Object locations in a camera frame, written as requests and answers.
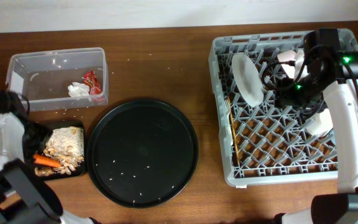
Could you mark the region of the red snack wrapper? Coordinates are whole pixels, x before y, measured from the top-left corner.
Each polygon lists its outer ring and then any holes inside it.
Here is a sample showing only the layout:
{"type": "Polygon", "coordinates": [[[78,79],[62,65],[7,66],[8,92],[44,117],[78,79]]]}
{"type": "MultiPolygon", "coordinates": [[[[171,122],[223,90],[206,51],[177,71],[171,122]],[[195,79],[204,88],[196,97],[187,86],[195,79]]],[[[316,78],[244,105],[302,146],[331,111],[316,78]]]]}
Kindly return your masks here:
{"type": "Polygon", "coordinates": [[[86,73],[83,76],[83,81],[86,86],[89,87],[89,94],[90,95],[98,95],[101,94],[102,90],[99,84],[98,79],[96,78],[96,74],[94,70],[86,73]]]}

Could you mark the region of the brown walnut piece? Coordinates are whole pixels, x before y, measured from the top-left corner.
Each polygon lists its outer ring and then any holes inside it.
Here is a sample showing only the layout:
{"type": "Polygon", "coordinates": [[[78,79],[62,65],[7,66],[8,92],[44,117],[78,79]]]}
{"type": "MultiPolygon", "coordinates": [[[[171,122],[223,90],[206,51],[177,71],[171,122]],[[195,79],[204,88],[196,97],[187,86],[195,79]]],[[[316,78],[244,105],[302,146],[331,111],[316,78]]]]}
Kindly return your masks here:
{"type": "Polygon", "coordinates": [[[55,174],[55,171],[52,167],[36,167],[34,171],[38,177],[48,177],[55,174]]]}

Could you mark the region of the rice and peanut scraps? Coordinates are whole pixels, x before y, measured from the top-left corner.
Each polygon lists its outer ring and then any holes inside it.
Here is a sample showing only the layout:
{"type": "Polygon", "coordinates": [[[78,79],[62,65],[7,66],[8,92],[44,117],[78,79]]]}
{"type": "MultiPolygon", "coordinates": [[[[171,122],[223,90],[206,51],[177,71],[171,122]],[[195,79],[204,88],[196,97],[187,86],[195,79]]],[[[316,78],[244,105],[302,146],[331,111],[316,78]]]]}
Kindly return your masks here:
{"type": "Polygon", "coordinates": [[[61,163],[61,167],[54,168],[55,172],[72,175],[85,159],[84,145],[83,128],[58,128],[52,131],[44,155],[61,163]]]}

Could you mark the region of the white tissue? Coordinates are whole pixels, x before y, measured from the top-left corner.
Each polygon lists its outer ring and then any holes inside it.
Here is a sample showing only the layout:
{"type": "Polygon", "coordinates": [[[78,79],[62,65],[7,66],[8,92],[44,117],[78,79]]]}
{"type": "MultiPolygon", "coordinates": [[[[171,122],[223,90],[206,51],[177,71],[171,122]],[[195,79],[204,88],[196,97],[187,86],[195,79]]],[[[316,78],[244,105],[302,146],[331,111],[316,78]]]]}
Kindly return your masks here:
{"type": "Polygon", "coordinates": [[[70,97],[89,96],[90,88],[84,83],[73,82],[68,86],[68,94],[70,97]]]}

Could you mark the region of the grey plate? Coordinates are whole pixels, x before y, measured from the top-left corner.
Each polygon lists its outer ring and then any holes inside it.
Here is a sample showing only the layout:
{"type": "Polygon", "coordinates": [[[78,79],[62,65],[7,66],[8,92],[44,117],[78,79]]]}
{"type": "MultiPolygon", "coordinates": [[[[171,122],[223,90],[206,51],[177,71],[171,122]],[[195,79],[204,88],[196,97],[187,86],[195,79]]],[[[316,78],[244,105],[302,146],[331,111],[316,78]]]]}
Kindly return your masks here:
{"type": "Polygon", "coordinates": [[[263,84],[253,61],[245,54],[234,54],[231,67],[234,81],[245,102],[251,107],[262,104],[263,84]]]}

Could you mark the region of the orange carrot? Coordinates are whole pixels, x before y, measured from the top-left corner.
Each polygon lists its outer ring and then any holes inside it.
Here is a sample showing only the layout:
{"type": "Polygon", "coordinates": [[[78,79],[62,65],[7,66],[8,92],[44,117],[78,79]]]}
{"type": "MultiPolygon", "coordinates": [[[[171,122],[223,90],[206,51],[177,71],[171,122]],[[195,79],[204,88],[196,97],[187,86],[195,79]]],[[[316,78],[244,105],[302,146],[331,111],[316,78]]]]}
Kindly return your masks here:
{"type": "Polygon", "coordinates": [[[34,154],[33,159],[35,164],[40,164],[43,166],[49,166],[53,168],[59,168],[62,166],[59,161],[51,159],[49,157],[41,156],[39,154],[34,154]]]}

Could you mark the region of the small white bowl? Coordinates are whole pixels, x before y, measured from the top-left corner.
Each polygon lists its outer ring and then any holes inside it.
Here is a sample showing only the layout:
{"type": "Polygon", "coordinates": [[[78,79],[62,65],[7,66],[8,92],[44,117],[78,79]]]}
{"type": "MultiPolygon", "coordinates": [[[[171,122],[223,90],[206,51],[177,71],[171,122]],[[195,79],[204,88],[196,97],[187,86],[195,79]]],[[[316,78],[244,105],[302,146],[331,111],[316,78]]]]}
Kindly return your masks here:
{"type": "Polygon", "coordinates": [[[307,132],[312,136],[325,136],[333,128],[333,122],[329,109],[326,108],[320,113],[315,113],[306,127],[307,132]]]}

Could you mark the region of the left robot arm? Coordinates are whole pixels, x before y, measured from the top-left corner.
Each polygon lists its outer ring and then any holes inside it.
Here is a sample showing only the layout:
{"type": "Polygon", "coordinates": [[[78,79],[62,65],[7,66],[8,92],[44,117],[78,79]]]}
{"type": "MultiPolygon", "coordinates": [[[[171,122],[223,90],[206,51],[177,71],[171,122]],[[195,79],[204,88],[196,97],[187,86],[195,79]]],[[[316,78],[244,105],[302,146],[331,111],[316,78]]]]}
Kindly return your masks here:
{"type": "Polygon", "coordinates": [[[52,131],[29,120],[30,104],[24,99],[0,91],[0,223],[96,223],[64,210],[55,192],[27,166],[52,131]]]}

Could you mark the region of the wooden chopstick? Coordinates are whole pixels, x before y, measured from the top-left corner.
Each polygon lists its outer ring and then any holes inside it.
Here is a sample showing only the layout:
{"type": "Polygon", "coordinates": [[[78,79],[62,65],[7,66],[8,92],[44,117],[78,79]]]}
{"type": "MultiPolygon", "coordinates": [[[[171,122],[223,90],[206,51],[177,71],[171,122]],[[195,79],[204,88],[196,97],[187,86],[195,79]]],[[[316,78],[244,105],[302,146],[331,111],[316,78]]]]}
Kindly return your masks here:
{"type": "Polygon", "coordinates": [[[229,107],[229,120],[230,120],[230,123],[231,123],[233,145],[234,145],[234,149],[235,149],[235,153],[236,153],[236,162],[237,162],[237,166],[240,167],[241,163],[240,163],[240,160],[239,160],[239,151],[238,151],[238,146],[237,146],[237,141],[236,141],[236,132],[235,132],[235,129],[234,129],[234,119],[233,119],[233,115],[232,115],[232,108],[231,108],[230,98],[227,97],[226,101],[227,101],[227,105],[229,107]]]}

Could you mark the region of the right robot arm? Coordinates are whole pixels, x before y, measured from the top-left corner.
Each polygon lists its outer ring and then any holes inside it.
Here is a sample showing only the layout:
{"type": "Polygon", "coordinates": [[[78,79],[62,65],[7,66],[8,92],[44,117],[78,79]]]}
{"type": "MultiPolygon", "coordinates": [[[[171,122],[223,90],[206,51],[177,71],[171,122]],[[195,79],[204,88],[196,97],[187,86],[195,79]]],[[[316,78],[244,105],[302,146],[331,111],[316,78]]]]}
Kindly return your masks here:
{"type": "Polygon", "coordinates": [[[301,67],[308,76],[275,84],[275,106],[326,103],[337,149],[337,193],[315,196],[310,208],[277,214],[274,222],[358,223],[358,51],[341,48],[337,29],[312,31],[303,46],[301,67]]]}

